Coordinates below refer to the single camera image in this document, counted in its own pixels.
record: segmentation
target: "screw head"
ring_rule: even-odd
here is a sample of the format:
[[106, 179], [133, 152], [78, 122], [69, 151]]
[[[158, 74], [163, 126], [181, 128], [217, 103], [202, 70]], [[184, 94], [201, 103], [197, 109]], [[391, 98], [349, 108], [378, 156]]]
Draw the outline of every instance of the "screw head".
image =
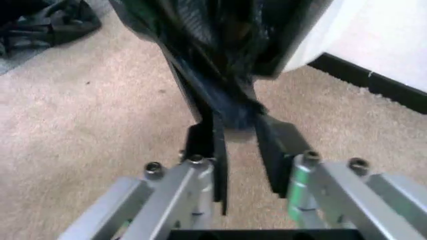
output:
[[369, 162], [360, 157], [353, 157], [348, 160], [348, 168], [350, 168], [357, 176], [366, 176], [369, 172]]
[[162, 164], [160, 162], [152, 161], [145, 165], [145, 173], [148, 175], [161, 175], [162, 171]]
[[317, 151], [306, 150], [303, 154], [302, 163], [307, 167], [315, 167], [321, 162], [321, 156]]
[[203, 156], [202, 155], [192, 155], [188, 160], [193, 164], [201, 164], [203, 162]]

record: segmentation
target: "black plastic bag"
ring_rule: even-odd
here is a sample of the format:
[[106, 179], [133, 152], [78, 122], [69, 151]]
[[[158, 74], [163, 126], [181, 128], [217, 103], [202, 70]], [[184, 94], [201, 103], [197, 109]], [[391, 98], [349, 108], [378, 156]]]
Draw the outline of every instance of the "black plastic bag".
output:
[[161, 47], [187, 97], [238, 130], [266, 111], [254, 75], [276, 76], [331, 1], [110, 0], [126, 26]]
[[0, 56], [14, 49], [68, 43], [101, 27], [101, 21], [83, 0], [5, 1], [1, 7]]

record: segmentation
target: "metal frame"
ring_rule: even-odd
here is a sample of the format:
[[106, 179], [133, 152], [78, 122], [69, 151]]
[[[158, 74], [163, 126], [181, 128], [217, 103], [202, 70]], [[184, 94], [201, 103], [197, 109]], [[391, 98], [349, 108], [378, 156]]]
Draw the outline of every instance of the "metal frame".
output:
[[164, 176], [152, 171], [142, 180], [120, 178], [59, 239], [109, 240], [129, 220], [121, 240], [165, 240], [172, 229], [209, 228], [213, 170], [200, 158], [182, 162]]

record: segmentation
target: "silver metal beam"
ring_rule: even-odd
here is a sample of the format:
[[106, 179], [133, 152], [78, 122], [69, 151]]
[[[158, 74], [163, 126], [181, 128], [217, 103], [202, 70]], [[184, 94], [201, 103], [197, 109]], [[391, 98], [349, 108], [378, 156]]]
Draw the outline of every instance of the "silver metal beam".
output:
[[168, 171], [120, 239], [165, 240], [172, 229], [191, 228], [206, 167], [185, 161]]
[[111, 239], [126, 221], [135, 217], [151, 192], [144, 181], [119, 178], [59, 239]]
[[391, 174], [372, 175], [367, 185], [427, 238], [427, 190], [413, 180]]
[[326, 215], [332, 212], [339, 216], [337, 223], [343, 218], [350, 220], [367, 240], [424, 240], [343, 164], [318, 165], [308, 188]]

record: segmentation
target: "carpet floor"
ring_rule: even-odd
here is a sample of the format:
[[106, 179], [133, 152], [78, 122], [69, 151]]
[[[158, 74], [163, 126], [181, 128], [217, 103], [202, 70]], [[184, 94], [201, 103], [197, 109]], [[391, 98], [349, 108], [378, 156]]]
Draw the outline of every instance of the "carpet floor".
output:
[[[0, 76], [0, 239], [55, 239], [119, 176], [178, 160], [194, 120], [164, 57], [114, 13], [102, 21]], [[256, 92], [327, 161], [362, 157], [427, 185], [425, 115], [308, 66], [258, 81]], [[295, 227], [255, 140], [227, 148], [229, 213], [216, 206], [214, 227]]]

